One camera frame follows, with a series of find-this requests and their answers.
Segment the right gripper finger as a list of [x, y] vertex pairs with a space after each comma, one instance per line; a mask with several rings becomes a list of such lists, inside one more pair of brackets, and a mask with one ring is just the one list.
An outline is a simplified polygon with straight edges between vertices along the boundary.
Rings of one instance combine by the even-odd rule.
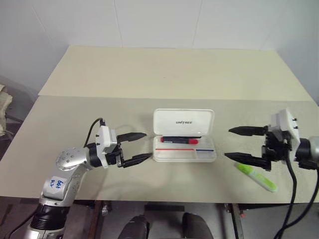
[[238, 126], [228, 130], [231, 133], [238, 134], [241, 136], [264, 136], [268, 132], [268, 127], [258, 126]]
[[224, 153], [224, 155], [236, 162], [271, 171], [271, 160], [268, 159], [267, 153], [263, 153], [261, 157], [255, 157], [251, 154], [241, 152]]

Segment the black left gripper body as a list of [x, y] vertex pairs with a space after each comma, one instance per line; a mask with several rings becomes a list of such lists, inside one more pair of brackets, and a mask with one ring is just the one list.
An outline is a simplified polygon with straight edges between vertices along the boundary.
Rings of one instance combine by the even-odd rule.
[[124, 167], [124, 156], [121, 143], [125, 141], [124, 135], [116, 135], [114, 129], [110, 130], [110, 146], [106, 147], [105, 158], [108, 165]]

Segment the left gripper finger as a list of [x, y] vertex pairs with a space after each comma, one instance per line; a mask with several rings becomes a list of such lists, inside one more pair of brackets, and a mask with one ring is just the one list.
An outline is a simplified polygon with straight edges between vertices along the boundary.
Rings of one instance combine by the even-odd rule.
[[143, 137], [147, 136], [145, 133], [142, 132], [130, 132], [130, 133], [125, 133], [117, 136], [117, 141], [118, 143], [122, 143], [125, 141], [135, 141], [139, 140]]
[[131, 159], [123, 161], [122, 167], [127, 168], [127, 167], [140, 164], [144, 162], [145, 160], [147, 160], [148, 158], [150, 158], [151, 156], [152, 156], [152, 153], [143, 153], [143, 154], [135, 155]]

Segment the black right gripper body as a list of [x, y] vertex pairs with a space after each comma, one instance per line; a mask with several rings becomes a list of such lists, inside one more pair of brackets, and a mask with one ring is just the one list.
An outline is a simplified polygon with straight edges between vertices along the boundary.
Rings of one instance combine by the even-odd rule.
[[271, 163], [290, 161], [292, 152], [291, 139], [289, 131], [270, 131], [269, 126], [265, 126], [265, 144], [262, 146], [262, 160], [264, 161], [263, 169], [271, 171]]

